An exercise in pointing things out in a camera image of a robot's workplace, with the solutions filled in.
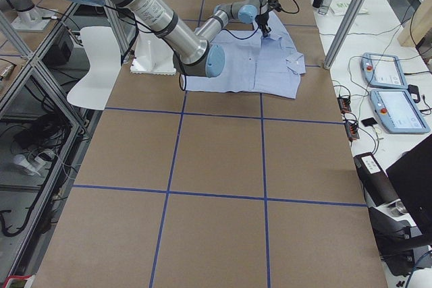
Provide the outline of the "blue striped button shirt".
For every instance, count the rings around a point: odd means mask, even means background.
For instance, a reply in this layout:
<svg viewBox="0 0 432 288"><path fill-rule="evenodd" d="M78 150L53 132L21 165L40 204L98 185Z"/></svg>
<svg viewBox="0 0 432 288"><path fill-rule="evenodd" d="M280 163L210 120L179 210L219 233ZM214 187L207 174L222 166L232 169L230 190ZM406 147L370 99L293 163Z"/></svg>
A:
<svg viewBox="0 0 432 288"><path fill-rule="evenodd" d="M225 53L222 73L215 78L188 76L186 89L204 92L262 92L296 98L300 77L306 73L304 55L296 50L285 26L269 14L271 33L234 30L220 32L212 41Z"/></svg>

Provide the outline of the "orange circuit board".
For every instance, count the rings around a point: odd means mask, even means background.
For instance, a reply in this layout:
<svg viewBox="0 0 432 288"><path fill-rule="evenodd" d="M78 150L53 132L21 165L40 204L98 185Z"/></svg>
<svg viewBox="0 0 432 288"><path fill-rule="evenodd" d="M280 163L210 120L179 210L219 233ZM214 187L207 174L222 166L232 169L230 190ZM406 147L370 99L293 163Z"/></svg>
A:
<svg viewBox="0 0 432 288"><path fill-rule="evenodd" d="M358 122L351 119L344 121L344 127L346 130L347 138L350 142L358 140L360 138L358 134Z"/></svg>
<svg viewBox="0 0 432 288"><path fill-rule="evenodd" d="M341 113L350 113L350 112L352 112L351 106L350 106L350 99L348 97L339 96L337 98L337 102L338 102L338 105L339 105Z"/></svg>

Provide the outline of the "upper teach pendant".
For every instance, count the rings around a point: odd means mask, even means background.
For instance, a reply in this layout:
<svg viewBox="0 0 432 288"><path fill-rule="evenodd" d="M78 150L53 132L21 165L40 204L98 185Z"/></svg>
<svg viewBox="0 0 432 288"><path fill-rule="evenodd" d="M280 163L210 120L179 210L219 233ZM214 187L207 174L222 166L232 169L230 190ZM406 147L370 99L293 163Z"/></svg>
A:
<svg viewBox="0 0 432 288"><path fill-rule="evenodd" d="M367 84L374 88L408 88L400 60L395 55L364 53L360 69Z"/></svg>

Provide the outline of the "teach pendant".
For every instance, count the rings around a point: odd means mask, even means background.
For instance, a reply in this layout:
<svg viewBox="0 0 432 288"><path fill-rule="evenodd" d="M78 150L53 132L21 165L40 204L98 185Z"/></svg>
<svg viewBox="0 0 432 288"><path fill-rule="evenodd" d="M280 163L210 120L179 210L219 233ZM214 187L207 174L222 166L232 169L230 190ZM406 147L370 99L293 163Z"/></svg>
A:
<svg viewBox="0 0 432 288"><path fill-rule="evenodd" d="M374 88L408 88L400 60L395 55L364 53L360 69L367 84Z"/></svg>
<svg viewBox="0 0 432 288"><path fill-rule="evenodd" d="M430 127L407 90L373 89L373 110L390 134L426 134Z"/></svg>

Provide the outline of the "lower teach pendant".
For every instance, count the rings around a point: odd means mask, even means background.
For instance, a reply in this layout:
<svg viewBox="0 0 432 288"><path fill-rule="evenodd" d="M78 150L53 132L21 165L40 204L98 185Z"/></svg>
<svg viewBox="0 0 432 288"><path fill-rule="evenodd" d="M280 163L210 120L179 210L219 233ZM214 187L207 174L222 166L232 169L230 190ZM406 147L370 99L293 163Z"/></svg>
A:
<svg viewBox="0 0 432 288"><path fill-rule="evenodd" d="M426 134L430 127L407 90L373 89L373 110L390 134Z"/></svg>

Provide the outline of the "white plastic chair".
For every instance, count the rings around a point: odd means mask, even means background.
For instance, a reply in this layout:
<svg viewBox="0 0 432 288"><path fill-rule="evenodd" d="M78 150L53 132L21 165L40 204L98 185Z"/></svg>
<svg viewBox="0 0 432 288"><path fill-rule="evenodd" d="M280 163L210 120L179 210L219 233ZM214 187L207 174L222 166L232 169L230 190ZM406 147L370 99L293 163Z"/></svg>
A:
<svg viewBox="0 0 432 288"><path fill-rule="evenodd" d="M69 91L67 101L76 107L102 111L122 68L119 45L106 26L85 27L80 36L90 68Z"/></svg>

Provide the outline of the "black device with label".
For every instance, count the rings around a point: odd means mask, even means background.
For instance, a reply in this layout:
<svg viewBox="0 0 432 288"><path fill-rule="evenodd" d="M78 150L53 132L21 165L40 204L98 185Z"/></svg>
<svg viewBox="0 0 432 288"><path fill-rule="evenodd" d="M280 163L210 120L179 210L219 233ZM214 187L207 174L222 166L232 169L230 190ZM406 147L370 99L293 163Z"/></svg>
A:
<svg viewBox="0 0 432 288"><path fill-rule="evenodd" d="M358 154L353 159L368 207L381 206L400 199L371 152Z"/></svg>

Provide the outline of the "grey aluminium frame post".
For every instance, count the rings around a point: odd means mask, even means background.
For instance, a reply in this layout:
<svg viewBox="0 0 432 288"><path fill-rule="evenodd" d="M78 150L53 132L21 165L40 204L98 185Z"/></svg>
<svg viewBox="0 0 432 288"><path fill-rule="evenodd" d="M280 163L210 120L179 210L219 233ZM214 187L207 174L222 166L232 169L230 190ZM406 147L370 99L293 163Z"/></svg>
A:
<svg viewBox="0 0 432 288"><path fill-rule="evenodd" d="M330 69L358 15L365 0L351 0L342 22L334 36L331 46L323 62L324 69Z"/></svg>

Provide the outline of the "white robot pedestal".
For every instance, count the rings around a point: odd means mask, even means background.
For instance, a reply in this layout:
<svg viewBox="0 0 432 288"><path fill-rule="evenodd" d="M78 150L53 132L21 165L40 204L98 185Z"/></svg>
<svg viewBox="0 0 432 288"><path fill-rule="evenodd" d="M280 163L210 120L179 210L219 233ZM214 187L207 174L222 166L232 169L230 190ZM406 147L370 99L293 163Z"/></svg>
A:
<svg viewBox="0 0 432 288"><path fill-rule="evenodd" d="M173 64L173 51L154 34L139 32L131 72L174 76L176 68Z"/></svg>

